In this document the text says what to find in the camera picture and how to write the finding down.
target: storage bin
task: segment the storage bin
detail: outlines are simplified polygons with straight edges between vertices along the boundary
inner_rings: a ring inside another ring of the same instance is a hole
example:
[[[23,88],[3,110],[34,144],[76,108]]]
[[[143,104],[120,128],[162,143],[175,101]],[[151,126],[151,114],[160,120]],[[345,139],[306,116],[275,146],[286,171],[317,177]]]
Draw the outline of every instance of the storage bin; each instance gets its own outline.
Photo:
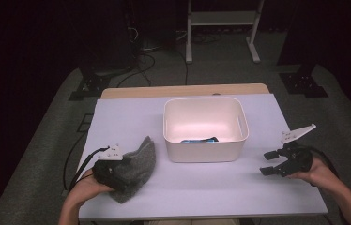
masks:
[[[163,136],[173,162],[222,162],[239,157],[249,129],[236,98],[186,97],[166,102]]]

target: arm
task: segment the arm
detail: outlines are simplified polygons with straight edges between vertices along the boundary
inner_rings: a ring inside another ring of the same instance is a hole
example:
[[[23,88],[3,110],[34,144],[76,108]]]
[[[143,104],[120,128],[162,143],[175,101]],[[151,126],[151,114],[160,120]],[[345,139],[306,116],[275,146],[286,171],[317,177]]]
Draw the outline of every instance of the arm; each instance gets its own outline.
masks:
[[[68,194],[62,206],[58,225],[77,225],[79,223],[79,210],[85,201],[94,198],[102,192],[113,190],[98,183],[92,174],[91,169],[86,171]]]
[[[318,157],[313,158],[313,165],[308,172],[296,172],[289,178],[303,179],[329,193],[351,224],[351,189],[348,188]]]

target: white tabletop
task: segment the white tabletop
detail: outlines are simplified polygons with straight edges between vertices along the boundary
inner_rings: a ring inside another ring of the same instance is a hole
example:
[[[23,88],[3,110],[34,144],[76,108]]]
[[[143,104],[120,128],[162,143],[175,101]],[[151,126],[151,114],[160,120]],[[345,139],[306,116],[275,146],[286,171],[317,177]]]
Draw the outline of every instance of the white tabletop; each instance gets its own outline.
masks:
[[[108,145],[118,143],[123,153],[135,151],[146,136],[155,143],[157,163],[151,178],[129,201],[120,204],[107,193],[100,194],[82,206],[80,220],[327,213],[317,187],[301,180],[260,173],[260,167],[276,166],[286,160],[280,157],[266,161],[263,156],[282,148],[282,132],[289,130],[275,97],[272,94],[228,97],[240,101],[250,135],[237,160],[221,163],[170,161],[162,120],[164,104],[176,97],[98,100],[81,163],[90,153]],[[86,168],[91,168],[95,161],[94,158]]]

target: gray carpet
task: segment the gray carpet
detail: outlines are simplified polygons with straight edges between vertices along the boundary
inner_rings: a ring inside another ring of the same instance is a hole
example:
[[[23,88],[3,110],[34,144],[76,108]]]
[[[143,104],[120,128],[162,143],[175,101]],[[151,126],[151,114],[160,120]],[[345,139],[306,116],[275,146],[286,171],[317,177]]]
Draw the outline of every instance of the gray carpet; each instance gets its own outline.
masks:
[[[306,98],[289,95],[279,77],[280,72],[294,72],[298,66],[276,66],[285,33],[259,33],[255,41],[262,62],[252,62],[245,34],[222,35],[221,40],[206,45],[193,45],[193,63],[188,65],[188,85],[219,83],[264,83],[279,102],[291,129],[312,123],[317,128],[299,143],[323,150],[332,159],[341,178],[351,187],[351,102],[345,96],[334,76],[317,66],[313,71],[316,82],[323,86],[329,97]],[[150,55],[155,66],[145,74],[152,86],[184,85],[186,65],[181,57],[184,45],[175,50],[162,50]],[[141,57],[141,68],[147,68],[151,59]],[[114,77],[110,87],[116,87],[128,75]],[[0,199],[0,224],[56,224],[64,197],[62,171],[69,150],[82,133],[77,128],[86,113],[92,113],[97,97],[82,101],[68,101],[82,79],[78,69],[69,74],[58,90],[53,103],[42,119],[34,138],[26,149],[16,172]],[[122,87],[147,86],[142,75],[125,80]],[[83,151],[85,136],[76,145],[67,167],[67,185],[75,173]],[[325,193],[328,217],[341,224],[335,202]],[[309,217],[255,217],[255,224],[328,224],[322,216]],[[128,224],[109,222],[98,224]]]

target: gray cloth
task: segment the gray cloth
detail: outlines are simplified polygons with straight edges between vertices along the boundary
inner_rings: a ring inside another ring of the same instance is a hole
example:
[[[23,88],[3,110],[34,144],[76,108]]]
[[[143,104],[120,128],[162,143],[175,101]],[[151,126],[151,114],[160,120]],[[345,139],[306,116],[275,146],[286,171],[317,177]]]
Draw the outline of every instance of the gray cloth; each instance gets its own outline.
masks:
[[[125,154],[123,158],[130,158],[130,162],[116,166],[115,172],[130,185],[123,191],[109,192],[110,196],[119,203],[132,198],[149,180],[156,163],[155,145],[147,136],[138,150]]]

